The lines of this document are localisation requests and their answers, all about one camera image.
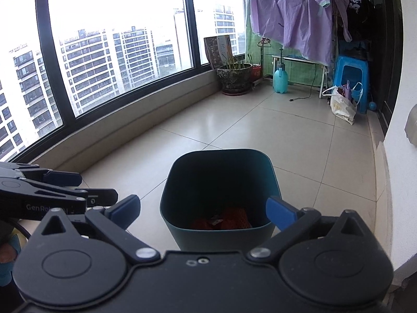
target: blue ball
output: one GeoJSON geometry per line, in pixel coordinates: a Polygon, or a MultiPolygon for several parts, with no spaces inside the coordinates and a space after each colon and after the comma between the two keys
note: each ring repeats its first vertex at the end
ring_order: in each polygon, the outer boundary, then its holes
{"type": "Polygon", "coordinates": [[[371,101],[371,102],[369,103],[369,109],[370,109],[371,111],[376,111],[376,110],[377,110],[377,104],[376,104],[374,101],[371,101]]]}

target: human hand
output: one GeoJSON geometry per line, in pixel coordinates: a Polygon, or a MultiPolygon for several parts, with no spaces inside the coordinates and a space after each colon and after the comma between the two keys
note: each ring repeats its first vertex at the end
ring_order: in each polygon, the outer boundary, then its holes
{"type": "Polygon", "coordinates": [[[16,250],[9,244],[5,243],[0,246],[0,264],[6,264],[17,257],[16,250]]]}

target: blue plastic stool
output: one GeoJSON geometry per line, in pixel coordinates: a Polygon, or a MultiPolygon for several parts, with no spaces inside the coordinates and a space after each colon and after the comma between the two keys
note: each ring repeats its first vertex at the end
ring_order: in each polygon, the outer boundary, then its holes
{"type": "Polygon", "coordinates": [[[342,86],[349,80],[350,87],[353,88],[356,83],[361,82],[364,92],[359,100],[358,111],[366,114],[368,108],[368,89],[369,89],[369,69],[368,62],[354,59],[348,56],[339,56],[337,59],[336,73],[334,74],[335,86],[342,86]]]}

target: white table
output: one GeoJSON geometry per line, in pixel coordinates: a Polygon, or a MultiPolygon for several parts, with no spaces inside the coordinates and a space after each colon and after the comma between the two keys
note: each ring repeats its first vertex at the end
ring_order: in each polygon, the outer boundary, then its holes
{"type": "MultiPolygon", "coordinates": [[[[280,55],[272,55],[272,57],[274,58],[274,73],[275,73],[276,70],[278,69],[278,63],[280,62],[281,56],[280,55]]],[[[317,62],[314,62],[314,61],[310,61],[310,60],[307,60],[307,59],[301,58],[301,57],[283,56],[282,59],[287,60],[287,61],[303,62],[303,63],[308,63],[308,64],[319,64],[323,68],[322,83],[320,85],[320,94],[318,95],[318,97],[321,99],[325,77],[326,77],[326,87],[327,87],[327,67],[324,64],[320,64],[320,63],[317,63],[317,62]]]]}

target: black cable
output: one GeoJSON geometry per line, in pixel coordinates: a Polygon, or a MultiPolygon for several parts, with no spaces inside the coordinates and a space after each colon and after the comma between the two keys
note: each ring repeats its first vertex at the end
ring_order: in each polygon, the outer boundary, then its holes
{"type": "Polygon", "coordinates": [[[0,220],[4,221],[5,223],[9,224],[10,226],[13,226],[15,229],[17,229],[20,233],[23,234],[25,238],[29,240],[31,237],[30,233],[23,227],[20,223],[14,221],[11,218],[1,218],[0,220]]]}
{"type": "Polygon", "coordinates": [[[299,100],[299,99],[309,99],[310,98],[310,96],[311,96],[311,90],[313,89],[313,85],[314,85],[314,81],[316,81],[316,74],[317,74],[317,64],[315,64],[314,65],[314,79],[313,79],[313,82],[312,82],[312,84],[311,84],[311,87],[310,87],[310,95],[309,96],[306,96],[305,98],[295,98],[295,99],[290,99],[290,101],[294,101],[294,100],[299,100]]]}

